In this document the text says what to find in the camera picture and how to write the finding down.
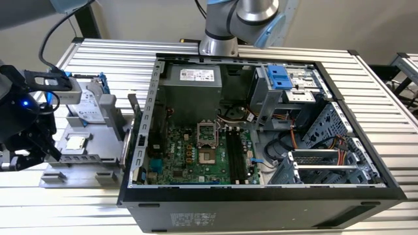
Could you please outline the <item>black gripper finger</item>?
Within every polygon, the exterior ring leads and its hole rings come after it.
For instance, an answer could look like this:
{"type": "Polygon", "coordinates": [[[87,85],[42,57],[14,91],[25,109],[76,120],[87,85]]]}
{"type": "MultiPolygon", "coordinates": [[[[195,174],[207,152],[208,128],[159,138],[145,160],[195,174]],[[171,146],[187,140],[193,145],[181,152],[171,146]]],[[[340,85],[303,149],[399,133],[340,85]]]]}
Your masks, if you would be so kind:
{"type": "Polygon", "coordinates": [[[40,105],[40,113],[34,121],[36,137],[34,143],[46,156],[60,161],[61,153],[54,147],[53,135],[57,132],[52,105],[40,105]]]}
{"type": "Polygon", "coordinates": [[[0,142],[0,170],[20,171],[44,162],[48,142],[38,138],[17,138],[0,142]]]}

